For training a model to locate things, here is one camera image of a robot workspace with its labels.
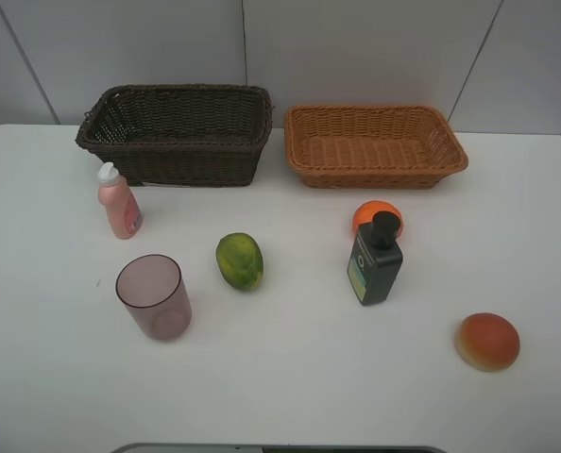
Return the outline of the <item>green mango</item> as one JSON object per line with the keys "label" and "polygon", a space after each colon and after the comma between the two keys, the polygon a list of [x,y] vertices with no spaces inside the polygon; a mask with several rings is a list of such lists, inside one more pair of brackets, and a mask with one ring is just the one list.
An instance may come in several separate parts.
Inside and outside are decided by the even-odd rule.
{"label": "green mango", "polygon": [[264,258],[257,242],[242,232],[224,236],[215,249],[220,273],[234,289],[256,290],[264,277]]}

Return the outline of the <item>translucent purple plastic cup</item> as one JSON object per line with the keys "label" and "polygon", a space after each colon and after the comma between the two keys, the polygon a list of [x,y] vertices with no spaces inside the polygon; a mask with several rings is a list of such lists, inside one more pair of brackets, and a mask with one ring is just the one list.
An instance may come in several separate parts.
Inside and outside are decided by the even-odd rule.
{"label": "translucent purple plastic cup", "polygon": [[150,339],[179,338],[192,320],[192,307],[179,265],[161,254],[128,263],[115,282],[118,299]]}

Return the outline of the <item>dark brown wicker basket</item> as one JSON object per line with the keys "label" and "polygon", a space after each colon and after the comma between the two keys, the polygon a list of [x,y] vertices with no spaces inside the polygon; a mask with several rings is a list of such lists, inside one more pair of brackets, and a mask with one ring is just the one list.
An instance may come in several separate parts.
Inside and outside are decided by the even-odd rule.
{"label": "dark brown wicker basket", "polygon": [[268,91],[230,84],[123,85],[85,115],[76,144],[131,186],[245,187],[272,129]]}

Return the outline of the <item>light brown wicker basket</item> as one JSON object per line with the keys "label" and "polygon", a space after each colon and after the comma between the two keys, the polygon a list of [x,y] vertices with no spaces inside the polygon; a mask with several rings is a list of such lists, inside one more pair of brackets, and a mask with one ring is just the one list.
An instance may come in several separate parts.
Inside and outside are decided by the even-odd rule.
{"label": "light brown wicker basket", "polygon": [[448,121],[426,106],[295,106],[284,145],[313,188],[431,189],[468,167]]}

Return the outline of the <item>pink bottle white cap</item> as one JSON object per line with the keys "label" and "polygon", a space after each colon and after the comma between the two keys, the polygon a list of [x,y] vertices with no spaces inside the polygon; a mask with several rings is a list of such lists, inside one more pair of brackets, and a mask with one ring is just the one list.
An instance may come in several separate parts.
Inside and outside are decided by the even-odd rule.
{"label": "pink bottle white cap", "polygon": [[130,239],[141,227],[143,216],[131,188],[112,162],[97,173],[98,201],[105,208],[114,235]]}

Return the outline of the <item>red yellow peach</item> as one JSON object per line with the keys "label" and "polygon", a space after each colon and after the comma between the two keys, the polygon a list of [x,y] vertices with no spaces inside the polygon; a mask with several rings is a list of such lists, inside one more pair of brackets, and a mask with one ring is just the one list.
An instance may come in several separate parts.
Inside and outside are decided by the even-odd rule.
{"label": "red yellow peach", "polygon": [[461,359],[484,372],[511,367],[519,357],[520,338],[515,327],[495,313],[479,312],[465,318],[455,333]]}

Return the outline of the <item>dark green pump bottle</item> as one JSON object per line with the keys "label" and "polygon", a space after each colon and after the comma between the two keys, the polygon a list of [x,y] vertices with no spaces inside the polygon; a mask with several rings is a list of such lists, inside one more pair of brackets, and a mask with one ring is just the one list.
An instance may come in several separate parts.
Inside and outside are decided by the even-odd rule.
{"label": "dark green pump bottle", "polygon": [[397,242],[399,217],[377,212],[355,234],[348,261],[348,279],[362,306],[384,302],[398,276],[403,255]]}

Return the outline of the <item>orange tangerine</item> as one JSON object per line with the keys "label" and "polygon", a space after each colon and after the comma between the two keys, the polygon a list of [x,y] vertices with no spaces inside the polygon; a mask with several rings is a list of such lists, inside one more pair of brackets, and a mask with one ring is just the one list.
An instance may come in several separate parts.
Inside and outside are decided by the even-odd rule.
{"label": "orange tangerine", "polygon": [[371,222],[374,215],[380,211],[391,212],[399,218],[400,227],[396,235],[396,237],[399,237],[404,227],[401,213],[394,205],[382,200],[367,201],[354,212],[351,226],[352,234],[355,235],[357,233],[360,225]]}

